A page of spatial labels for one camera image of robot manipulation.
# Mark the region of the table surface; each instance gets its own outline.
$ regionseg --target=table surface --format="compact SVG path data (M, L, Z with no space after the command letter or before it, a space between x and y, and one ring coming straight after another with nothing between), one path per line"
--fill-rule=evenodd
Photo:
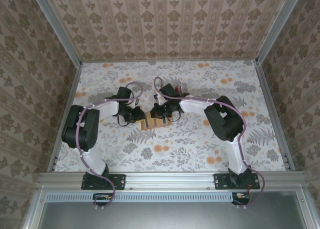
M247 122L242 139L247 163L259 171L285 170L253 61L84 63L73 104L87 106L117 94L120 86L138 81L143 86L139 106L148 112L155 103L156 76L163 78L164 85L186 83L193 96L227 96ZM130 89L139 94L139 86ZM227 171L224 146L208 120L191 113L152 130L141 130L140 123L121 127L117 118L110 116L100 121L95 145L111 172ZM55 171L84 172L77 150L63 142Z

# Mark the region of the floral wallpaper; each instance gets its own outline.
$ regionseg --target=floral wallpaper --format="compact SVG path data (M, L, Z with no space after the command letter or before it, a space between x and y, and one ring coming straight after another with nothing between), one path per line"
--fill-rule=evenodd
M255 58L284 0L50 0L83 61Z
M164 85L186 83L194 96L227 96L247 121L243 138L247 163L260 171L284 171L284 163L268 114L253 61L160 61L84 63L73 103L89 105L117 93L119 86L138 81L143 85L139 105L150 111L156 90L153 81ZM140 87L130 87L135 95ZM178 119L174 114L172 121ZM215 172L227 171L226 142L218 139L209 121L185 113L171 125L141 130L140 123L121 127L116 117L100 118L95 149L112 172ZM63 143L56 172L85 171L77 150Z
M262 64L295 166L320 209L320 0L299 0Z
M47 171L75 68L36 0L0 0L0 228Z

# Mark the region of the patterned wall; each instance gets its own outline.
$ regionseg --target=patterned wall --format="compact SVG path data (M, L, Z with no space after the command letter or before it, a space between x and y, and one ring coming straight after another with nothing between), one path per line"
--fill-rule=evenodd
M284 0L50 0L84 61L254 58Z
M0 0L0 228L18 228L75 74L36 0Z
M299 0L263 62L298 170L320 208L320 0Z

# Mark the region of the floral tablecloth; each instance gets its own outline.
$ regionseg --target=floral tablecloth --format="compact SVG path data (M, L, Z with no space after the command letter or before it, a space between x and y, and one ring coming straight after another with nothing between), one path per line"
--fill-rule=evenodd
M186 83L193 96L227 96L247 121L243 137L247 163L260 171L285 170L253 61L84 63L73 104L92 104L138 81L144 90L139 105L150 111L156 76L163 78L164 85ZM131 90L137 95L139 86L132 85ZM224 145L205 117L187 113L169 126L152 130L141 130L140 123L121 127L116 117L104 118L95 147L111 172L214 172L228 168ZM85 167L78 152L62 143L55 171L85 171Z

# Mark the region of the purple cable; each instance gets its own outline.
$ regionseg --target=purple cable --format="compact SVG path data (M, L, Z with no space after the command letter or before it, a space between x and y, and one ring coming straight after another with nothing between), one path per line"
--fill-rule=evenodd
M142 93L143 93L143 87L142 87L142 85L141 85L139 82L136 82L136 81L130 82L130 83L129 83L128 85L126 85L125 87L127 87L127 86L129 86L129 85L131 85L131 84L138 84L138 85L140 86L140 90L141 90L141 92L140 92L139 95L131 98L131 100L134 100L134 99L139 98L139 97L142 95ZM110 179L108 179L107 177L105 177L105 176L103 176L103 175L97 174L97 173L96 173L94 170L92 170L92 169L90 168L90 166L86 163L86 161L85 161L85 159L84 159L84 157L83 157L83 151L81 150L80 144L79 144L79 131L80 131L80 124L81 124L82 118L84 117L85 112L86 112L88 109L90 109L90 108L92 108L92 107L94 107L94 106L97 106L97 105L102 105L102 104L107 103L107 102L117 102L117 101L128 101L128 99L127 99L127 98L104 99L104 100L98 101L98 102L96 102L96 103L94 103L94 104L91 104L91 105L88 105L88 106L84 107L84 108L83 108L83 111L81 112L81 114L80 114L80 116L79 116L79 120L78 120L78 123L77 123L77 125L76 125L76 130L75 130L75 144L76 144L76 148L78 149L78 151L79 151L79 153L80 153L80 159L81 159L82 163L85 165L85 167L86 167L93 175L95 175L95 176L97 176L97 177L99 177L99 178L101 178L101 179L106 180L106 181L107 181L108 183L110 183L110 185L112 186L112 197L111 197L110 201L109 201L106 205L104 205L105 207L109 206L110 203L111 203L111 202L113 201L113 199L115 198L115 195L116 195L115 185L114 185L114 184L112 183L112 181L111 181Z
M161 91L157 88L156 86L156 80L159 79L160 82L161 82L161 85L163 85L163 80L161 77L157 76L156 78L154 78L153 80L153 86L155 88L155 90L160 94L162 95L164 98L168 98L168 99L174 99L176 100L177 98L176 97L172 97L172 96L167 96L167 95L164 95L161 93ZM243 121L243 131L240 133L239 137L238 137L238 146L239 146L239 151L240 151L240 155L241 155L241 159L242 159L242 162L243 164L249 169L251 170L252 172L258 174L261 178L262 178L262 188L261 188L261 191L259 193L259 195L256 197L256 199L253 201L253 202L250 202L249 204L247 205L239 205L241 207L248 207L248 206L252 206L253 204L255 204L257 202L257 200L262 196L263 192L264 192L264 189L265 189L265 185L266 185L266 181L265 181L265 178L263 177L263 175L256 171L255 169L252 169L246 162L245 162L245 156L244 156L244 153L243 153L243 150L242 150L242 147L241 147L241 137L243 136L243 134L245 133L246 129L247 129L247 123L246 123L246 119L244 118L244 116L240 113L240 111L238 111L236 108L234 108L233 106L229 105L229 104L226 104L224 102L221 102L221 101L217 101L217 100L213 100L213 99L204 99L204 98L200 98L200 97L194 97L194 96L191 96L191 97L179 97L179 100L181 101L186 101L186 100L190 100L190 99L193 99L193 100L196 100L196 101L201 101L201 102L210 102L210 103L217 103L219 105L222 105L222 106L225 106L227 108L230 108L231 110L233 110L234 112L236 112L239 117L241 118L241 120Z

